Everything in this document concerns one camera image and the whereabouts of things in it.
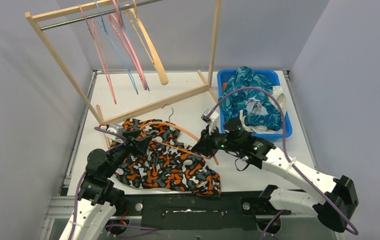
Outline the orange camouflage shorts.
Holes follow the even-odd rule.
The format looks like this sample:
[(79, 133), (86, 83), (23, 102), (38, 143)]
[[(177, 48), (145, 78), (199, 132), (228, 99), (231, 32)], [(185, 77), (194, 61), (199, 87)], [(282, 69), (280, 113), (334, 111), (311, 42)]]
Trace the orange camouflage shorts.
[(221, 195), (220, 175), (211, 169), (205, 158), (191, 152), (191, 146), (179, 142), (182, 132), (189, 131), (160, 119), (130, 118), (124, 130), (140, 130), (139, 138), (152, 137), (143, 156), (126, 158), (114, 173), (122, 184), (136, 189), (163, 188), (191, 192), (200, 197)]

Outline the dark blue leaf print shorts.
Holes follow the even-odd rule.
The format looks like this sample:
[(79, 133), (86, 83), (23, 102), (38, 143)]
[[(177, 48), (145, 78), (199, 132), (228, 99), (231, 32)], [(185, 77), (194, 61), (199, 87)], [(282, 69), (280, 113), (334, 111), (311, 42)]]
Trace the dark blue leaf print shorts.
[[(247, 66), (241, 66), (230, 75), (219, 99), (244, 87), (262, 88), (270, 95), (274, 95), (282, 90), (278, 83), (278, 76), (274, 71), (257, 72)], [(282, 128), (282, 118), (276, 104), (259, 90), (245, 89), (235, 92), (220, 103), (220, 108), (225, 121), (243, 117), (247, 127), (266, 127), (272, 131), (279, 131)]]

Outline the wooden hanger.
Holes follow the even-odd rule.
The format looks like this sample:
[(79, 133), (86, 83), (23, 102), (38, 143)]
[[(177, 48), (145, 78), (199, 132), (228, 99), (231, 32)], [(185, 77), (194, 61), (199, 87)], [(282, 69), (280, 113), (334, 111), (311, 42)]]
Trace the wooden hanger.
[(131, 7), (126, 11), (126, 14), (154, 69), (157, 71), (160, 83), (162, 85), (167, 85), (169, 83), (168, 76), (149, 34), (138, 16), (137, 2), (135, 0), (132, 0), (132, 4), (128, 4), (126, 7)]

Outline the white shorts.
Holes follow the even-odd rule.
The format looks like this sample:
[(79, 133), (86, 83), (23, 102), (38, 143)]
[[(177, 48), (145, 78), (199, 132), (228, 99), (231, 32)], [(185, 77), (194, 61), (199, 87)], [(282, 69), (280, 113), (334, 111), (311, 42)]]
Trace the white shorts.
[[(281, 86), (273, 86), (273, 93), (272, 96), (277, 100), (280, 107), (284, 111), (284, 113), (287, 112), (287, 99), (285, 94), (283, 93), (283, 89)], [(242, 122), (242, 128), (248, 132), (254, 133), (254, 134), (281, 134), (283, 131), (282, 129), (279, 130), (273, 130), (271, 128), (268, 128), (265, 125), (245, 125), (246, 116), (244, 115), (244, 111), (240, 110), (239, 113), (239, 119)]]

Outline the thick pink hanger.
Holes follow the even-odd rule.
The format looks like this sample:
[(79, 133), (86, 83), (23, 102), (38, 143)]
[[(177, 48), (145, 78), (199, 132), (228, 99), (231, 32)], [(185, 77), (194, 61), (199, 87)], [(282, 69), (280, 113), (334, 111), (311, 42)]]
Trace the thick pink hanger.
[(145, 77), (144, 72), (142, 70), (140, 61), (139, 61), (139, 59), (135, 53), (135, 50), (134, 50), (134, 48), (130, 42), (128, 34), (126, 33), (126, 30), (124, 28), (122, 15), (121, 15), (121, 11), (120, 11), (118, 1), (112, 0), (112, 3), (114, 5), (114, 13), (111, 13), (108, 17), (109, 21), (111, 23), (111, 26), (112, 26), (113, 30), (115, 31), (115, 33), (117, 34), (119, 40), (121, 41), (124, 49), (126, 50), (128, 56), (130, 57), (132, 63), (134, 64), (144, 90), (150, 91), (150, 88), (149, 88), (149, 85), (146, 81), (146, 77)]

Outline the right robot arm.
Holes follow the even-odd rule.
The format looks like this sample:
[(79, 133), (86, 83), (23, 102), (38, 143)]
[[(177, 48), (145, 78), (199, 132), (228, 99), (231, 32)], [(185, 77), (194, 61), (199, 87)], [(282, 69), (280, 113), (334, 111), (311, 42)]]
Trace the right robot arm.
[(343, 175), (337, 178), (311, 168), (266, 139), (253, 136), (242, 128), (239, 119), (225, 123), (225, 132), (207, 125), (192, 151), (212, 157), (223, 150), (236, 153), (249, 165), (274, 173), (299, 190), (268, 185), (260, 195), (261, 211), (291, 211), (317, 217), (327, 228), (343, 233), (348, 230), (359, 199), (354, 182)]

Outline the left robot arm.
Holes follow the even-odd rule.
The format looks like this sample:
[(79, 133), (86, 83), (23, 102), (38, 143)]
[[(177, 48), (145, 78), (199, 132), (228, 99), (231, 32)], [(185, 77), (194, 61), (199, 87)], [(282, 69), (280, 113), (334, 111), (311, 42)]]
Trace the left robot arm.
[(71, 217), (60, 236), (62, 240), (96, 240), (109, 227), (110, 218), (126, 210), (125, 193), (110, 178), (126, 158), (146, 155), (153, 137), (140, 137), (138, 130), (112, 135), (111, 148), (97, 148), (87, 156)]

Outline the blue plastic bin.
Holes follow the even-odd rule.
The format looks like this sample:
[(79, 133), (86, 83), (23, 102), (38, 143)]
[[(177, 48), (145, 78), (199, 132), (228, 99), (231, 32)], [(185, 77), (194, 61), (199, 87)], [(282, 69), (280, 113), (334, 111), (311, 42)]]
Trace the blue plastic bin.
[[(219, 95), (220, 96), (223, 94), (222, 83), (227, 83), (230, 80), (230, 78), (234, 75), (235, 71), (236, 71), (235, 69), (222, 69), (222, 70), (218, 71), (217, 83), (218, 83), (218, 87), (219, 87)], [(253, 70), (253, 72), (266, 77), (271, 82), (271, 84), (273, 86), (281, 86), (279, 76), (275, 71), (269, 70), (269, 69), (255, 69), (255, 70)], [(221, 108), (219, 108), (219, 109), (220, 109), (220, 132), (225, 133), (225, 130), (224, 130), (225, 118), (224, 118), (224, 114), (222, 112), (222, 109)], [(293, 133), (292, 124), (291, 124), (288, 113), (286, 113), (286, 115), (285, 115), (285, 125), (286, 125), (285, 137), (288, 138)], [(278, 139), (282, 138), (283, 133), (276, 133), (276, 134), (268, 134), (268, 133), (256, 134), (256, 133), (253, 133), (252, 136), (263, 138), (263, 139), (266, 139), (270, 142), (276, 142)]]

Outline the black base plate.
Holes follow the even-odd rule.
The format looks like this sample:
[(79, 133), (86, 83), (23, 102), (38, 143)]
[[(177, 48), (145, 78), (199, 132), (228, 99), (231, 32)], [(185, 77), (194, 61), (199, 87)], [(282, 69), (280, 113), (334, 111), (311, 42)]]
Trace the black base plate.
[(139, 220), (143, 227), (162, 231), (254, 232), (278, 213), (261, 191), (225, 192), (219, 197), (190, 193), (130, 194), (126, 204), (107, 222), (115, 225)]

